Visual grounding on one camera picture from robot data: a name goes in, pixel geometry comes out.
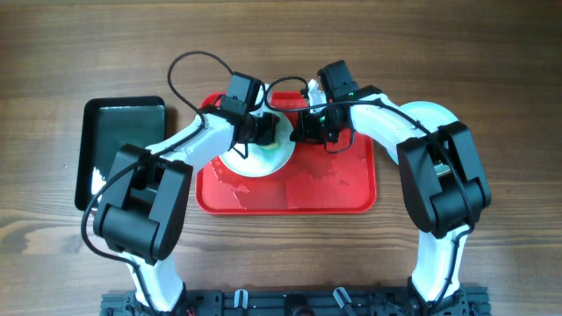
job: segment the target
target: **black tray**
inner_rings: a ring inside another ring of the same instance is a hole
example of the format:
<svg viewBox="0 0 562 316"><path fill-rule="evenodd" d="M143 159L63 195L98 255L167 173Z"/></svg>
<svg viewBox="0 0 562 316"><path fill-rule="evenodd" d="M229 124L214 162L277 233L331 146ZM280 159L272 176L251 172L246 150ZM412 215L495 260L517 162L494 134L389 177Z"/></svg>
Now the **black tray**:
<svg viewBox="0 0 562 316"><path fill-rule="evenodd" d="M84 211L126 143L146 147L164 140L166 109L160 97L90 100L84 107L75 206Z"/></svg>

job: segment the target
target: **black mounting bracket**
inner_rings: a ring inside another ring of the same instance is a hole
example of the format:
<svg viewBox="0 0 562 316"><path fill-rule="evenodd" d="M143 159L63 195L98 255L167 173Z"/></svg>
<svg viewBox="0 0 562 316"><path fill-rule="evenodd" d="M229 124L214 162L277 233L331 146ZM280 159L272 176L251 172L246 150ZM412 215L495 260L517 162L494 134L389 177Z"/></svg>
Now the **black mounting bracket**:
<svg viewBox="0 0 562 316"><path fill-rule="evenodd" d="M461 177L474 218L468 219L453 175L438 175L439 153L428 136L411 138L396 146L404 204L410 218L423 232L443 238L451 229L479 221L490 205L492 193L472 135L461 122L440 126L434 136L448 151Z"/></svg>
<svg viewBox="0 0 562 316"><path fill-rule="evenodd" d="M235 292L185 291L172 312L162 316L343 316L353 312L357 316L420 315L412 308L407 287L372 290L349 290L351 303L342 309L332 291L249 291L246 308L235 307ZM461 286L458 302L437 315L489 316L491 307L487 288ZM148 316L134 298L134 291L125 294L103 295L100 316Z"/></svg>
<svg viewBox="0 0 562 316"><path fill-rule="evenodd" d="M269 112L261 117L249 115L259 108L256 100L261 87L263 83L260 80L234 72L227 94L220 98L220 106L207 105L203 108L203 112L224 118L234 126L230 147L236 143L269 145L275 141L275 127L279 117Z"/></svg>
<svg viewBox="0 0 562 316"><path fill-rule="evenodd" d="M148 155L147 149L124 145L109 177ZM192 172L192 166L161 158L129 171L102 196L94 233L109 249L137 255L148 264L166 259L184 227Z"/></svg>
<svg viewBox="0 0 562 316"><path fill-rule="evenodd" d="M381 89L372 85L359 89L345 61L336 61L318 70L318 77L328 102L358 101L372 94L382 93ZM340 132L346 128L353 135L350 108L351 105L333 104L316 113L300 111L297 125L291 133L291 141L327 147L329 142L337 143Z"/></svg>

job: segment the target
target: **red tray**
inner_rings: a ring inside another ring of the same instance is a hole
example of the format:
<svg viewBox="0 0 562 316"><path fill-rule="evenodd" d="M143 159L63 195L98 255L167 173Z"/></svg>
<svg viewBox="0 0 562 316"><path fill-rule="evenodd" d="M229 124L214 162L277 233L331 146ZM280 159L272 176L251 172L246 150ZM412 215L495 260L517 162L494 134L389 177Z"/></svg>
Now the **red tray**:
<svg viewBox="0 0 562 316"><path fill-rule="evenodd" d="M208 96L203 104L218 95ZM271 103L279 108L306 106L296 91L275 92ZM297 114L286 114L295 125ZM336 145L346 147L348 139L349 131L344 131ZM356 134L353 146L340 154L297 144L280 170L258 178L235 174L217 157L197 174L195 194L199 206L212 215L362 213L377 199L373 143Z"/></svg>

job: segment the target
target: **wire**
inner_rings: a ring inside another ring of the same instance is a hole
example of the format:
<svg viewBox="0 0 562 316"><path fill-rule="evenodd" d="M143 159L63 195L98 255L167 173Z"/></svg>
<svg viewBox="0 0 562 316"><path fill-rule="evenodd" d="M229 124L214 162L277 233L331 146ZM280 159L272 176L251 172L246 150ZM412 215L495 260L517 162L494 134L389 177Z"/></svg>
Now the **wire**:
<svg viewBox="0 0 562 316"><path fill-rule="evenodd" d="M348 149L351 148L351 146L353 146L353 141L355 139L355 131L351 131L351 135L349 137L349 145L346 146L345 148L342 149L338 149L338 150L334 150L334 151L330 151L328 150L328 142L324 141L324 150L328 153L328 154L340 154Z"/></svg>
<svg viewBox="0 0 562 316"><path fill-rule="evenodd" d="M234 151L239 154L242 159L248 158L248 143L244 143L244 154L240 150L236 149L236 147L232 147L232 149L234 149Z"/></svg>
<svg viewBox="0 0 562 316"><path fill-rule="evenodd" d="M433 302L433 304L428 308L428 314L431 314L438 306L441 304L441 301L445 297L447 290L449 289L449 285L451 284L453 274L455 273L455 262L457 261L458 256L458 248L460 247L460 240L461 238L471 234L474 231L474 224L470 224L468 230L463 231L462 233L458 234L457 237L452 241L454 248L453 253L450 259L450 266L449 272L447 273L447 277L445 278L445 285L437 295L437 299Z"/></svg>
<svg viewBox="0 0 562 316"><path fill-rule="evenodd" d="M213 101L213 106L217 106L217 102L219 102L219 100L220 100L222 97L224 97L224 96L225 96L224 93L219 94L219 95L217 96L217 98L214 99L214 101Z"/></svg>
<svg viewBox="0 0 562 316"><path fill-rule="evenodd" d="M158 157L160 157L163 154L167 154L170 153L172 151L174 151L177 147L183 145L185 142L193 139L198 133L200 133L204 128L205 128L205 117L203 116L203 112L201 112L201 110L196 107L195 105L193 105L191 102L189 102L184 96L182 96L174 87L174 85L172 84L171 81L171 75L172 75L172 70L174 69L174 67L176 66L176 64L181 61L184 57L190 56L190 55L194 55L194 54L202 54L202 55L206 55L209 57L214 58L216 61L220 62L230 73L230 75L233 74L232 69L219 57L217 57L214 54L210 54L207 52L203 52L203 51L192 51L192 52L188 52L185 54L181 54L179 55L169 66L168 68L168 85L169 88L172 90L172 92L174 92L174 94L180 99L182 100L184 103L186 103L192 110L194 110L196 112L197 115L199 115L199 117L201 118L201 124L198 126L198 128L193 131L193 133L187 135L186 137L184 137L183 139L181 139L180 141L170 145L169 147L155 153L155 154L151 154L148 155L146 157L141 158L140 160L138 160L137 162L134 162L130 165L128 165L127 167L125 167L124 169L122 169L121 171L119 171L117 174L115 174L115 176L112 176L111 178L109 178L107 180L107 182L104 184L104 186L101 187L101 189L92 197L90 203L88 204L88 206L86 207L86 210L84 211L84 214L82 216L82 222L80 225L80 234L82 235L82 239L84 241L84 243L86 244L86 246L96 255L99 255L101 257L104 257L106 259L110 259L110 260L114 260L117 262L123 262L126 264L129 264L132 268L133 268L133 273L137 276L138 280L139 280L139 286L140 286L140 290L142 291L145 300L147 301L148 304L148 308L150 309L150 312L153 313L153 315L158 315L160 314L158 311L156 311L154 303L152 302L152 299L150 298L150 294L148 294L148 289L144 280L144 277L142 276L141 273L141 268L139 266L138 263L130 260L130 259L126 259L123 257L120 257L118 255L112 255L112 254L108 254L105 253L103 251L101 251L100 249L96 248L90 241L90 238L88 237L88 233L86 230L86 227L88 225L88 217L90 216L91 210L94 207L94 204L97 202L97 200L99 199L99 197L101 197L106 191L107 189L109 189L114 183L116 183L122 176L126 175L128 172L137 169L138 167L145 165L151 161L156 160Z"/></svg>
<svg viewBox="0 0 562 316"><path fill-rule="evenodd" d="M263 93L263 99L262 102L265 104L265 106L267 106L270 110L272 111L279 111L279 112L296 112L296 111L306 111L306 110L312 110L312 109L317 109L320 107L324 107L326 106L325 104L320 104L321 106L318 105L314 105L314 106L307 106L307 107L303 107L303 108L292 108L292 109L279 109L276 108L274 106L272 106L268 101L267 101L267 96L270 94L271 90L273 89L273 87L275 87L276 84L278 83L282 83L285 81L289 81L289 80L298 80L300 82L303 82L305 84L305 88L303 90L300 91L301 94L303 94L305 97L307 97L308 94L308 83L306 83L305 78L303 77L299 77L299 76L295 76L295 75L290 75L287 77L283 77L283 78L279 78L276 81L274 81L273 83L270 84L270 87Z"/></svg>

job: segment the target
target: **wooden table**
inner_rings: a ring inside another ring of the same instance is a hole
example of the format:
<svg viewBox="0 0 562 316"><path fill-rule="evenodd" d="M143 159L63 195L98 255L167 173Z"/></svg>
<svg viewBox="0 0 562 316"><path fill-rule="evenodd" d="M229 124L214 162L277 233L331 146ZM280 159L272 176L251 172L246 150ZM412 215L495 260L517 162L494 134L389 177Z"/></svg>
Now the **wooden table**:
<svg viewBox="0 0 562 316"><path fill-rule="evenodd" d="M562 312L560 2L54 2L0 7L0 314L95 315L102 293L133 288L124 264L80 238L83 107L159 95L177 109L173 133L193 113L165 74L193 49L266 82L345 59L360 84L398 104L451 109L471 128L493 193L461 281L488 286L494 314ZM174 80L196 103L228 84L204 57ZM378 201L365 215L220 218L191 199L175 251L187 287L405 285L418 231L396 166L381 147L376 160Z"/></svg>

